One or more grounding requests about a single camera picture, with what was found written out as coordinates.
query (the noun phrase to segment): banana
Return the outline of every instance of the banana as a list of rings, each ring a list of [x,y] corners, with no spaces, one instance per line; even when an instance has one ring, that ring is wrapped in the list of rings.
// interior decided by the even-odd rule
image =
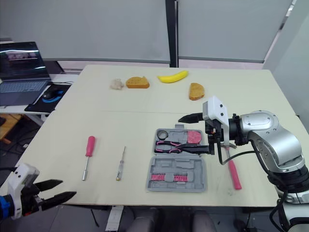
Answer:
[[[189,74],[189,71],[181,71],[171,76],[158,76],[159,80],[163,83],[173,83],[184,79]]]

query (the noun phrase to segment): tool case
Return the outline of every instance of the tool case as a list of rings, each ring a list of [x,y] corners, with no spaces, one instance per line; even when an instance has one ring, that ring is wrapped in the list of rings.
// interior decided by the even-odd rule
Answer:
[[[158,129],[154,139],[154,156],[151,158],[147,176],[149,191],[173,192],[204,192],[206,189],[205,162],[198,154],[185,151],[177,153],[157,153],[156,148],[162,150],[174,149],[171,145],[157,145],[159,131],[166,131],[164,141],[186,144],[188,132],[197,131],[201,134],[200,145],[204,145],[203,133],[200,130],[184,129],[183,124],[176,124],[174,129]]]

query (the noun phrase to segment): toast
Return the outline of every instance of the toast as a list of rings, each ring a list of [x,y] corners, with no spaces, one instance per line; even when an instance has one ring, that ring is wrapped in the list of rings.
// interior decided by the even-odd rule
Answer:
[[[204,87],[198,83],[191,83],[189,99],[196,101],[205,95]]]
[[[126,86],[128,88],[148,88],[149,82],[144,76],[143,77],[134,76],[126,81]]]

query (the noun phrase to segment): white table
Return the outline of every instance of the white table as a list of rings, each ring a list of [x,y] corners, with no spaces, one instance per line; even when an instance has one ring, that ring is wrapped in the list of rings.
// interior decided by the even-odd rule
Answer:
[[[274,206],[278,196],[254,154],[235,159],[242,190],[234,190],[228,167],[219,164],[217,155],[203,155],[207,179],[207,190],[203,193],[146,190],[155,130],[173,128],[185,114],[201,112],[202,103],[214,94],[227,105],[230,116],[258,109],[276,113],[280,123],[300,140],[309,159],[309,135],[269,71],[189,69],[187,78],[173,84],[160,83],[156,78],[158,74],[179,70],[87,66],[19,161],[40,170],[37,181],[50,178],[64,181],[41,196],[77,191],[68,202],[71,204]],[[126,81],[135,75],[146,76],[150,87],[109,89],[111,79]],[[188,100],[191,82],[205,87],[203,99]],[[203,122],[185,127],[204,131]],[[90,135],[97,138],[97,143],[89,161],[87,180],[82,181]],[[115,177],[125,145],[123,179],[118,182]],[[252,148],[241,146],[232,150],[232,154],[246,150]],[[0,194],[5,192],[6,183]]]
[[[74,74],[51,74],[50,77],[51,77],[52,82],[68,82],[68,81],[74,82],[75,80],[77,80],[78,75],[74,75]],[[44,91],[41,93],[41,95],[48,89],[48,87],[46,87],[44,89]],[[25,108],[27,106],[28,105],[12,105],[12,106],[5,106],[5,107],[1,106],[0,107],[0,114],[27,115],[34,122],[36,122],[39,126],[41,126],[43,124],[43,121],[37,115],[47,115],[49,113],[25,111]]]

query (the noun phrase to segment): small screwdriver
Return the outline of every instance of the small screwdriver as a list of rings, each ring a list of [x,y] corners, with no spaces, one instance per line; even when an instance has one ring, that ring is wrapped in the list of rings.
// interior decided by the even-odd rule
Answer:
[[[95,142],[96,142],[96,138],[94,136],[90,136],[88,138],[88,143],[87,143],[87,148],[86,148],[87,162],[86,162],[82,180],[86,180],[87,172],[88,172],[88,161],[89,161],[89,157],[92,157],[92,152],[95,147]]]
[[[230,158],[231,155],[230,155],[229,147],[226,147],[225,150],[226,150],[226,153],[227,153],[227,157]],[[230,160],[228,162],[228,168],[229,168],[230,173],[231,173],[234,189],[236,189],[236,190],[242,189],[234,161]]]
[[[117,181],[121,180],[121,177],[122,177],[122,171],[124,169],[125,151],[126,151],[126,147],[124,148],[124,151],[122,153],[122,158],[120,160],[120,164],[119,164],[119,167],[118,167],[118,172],[117,172],[117,176],[116,176]]]

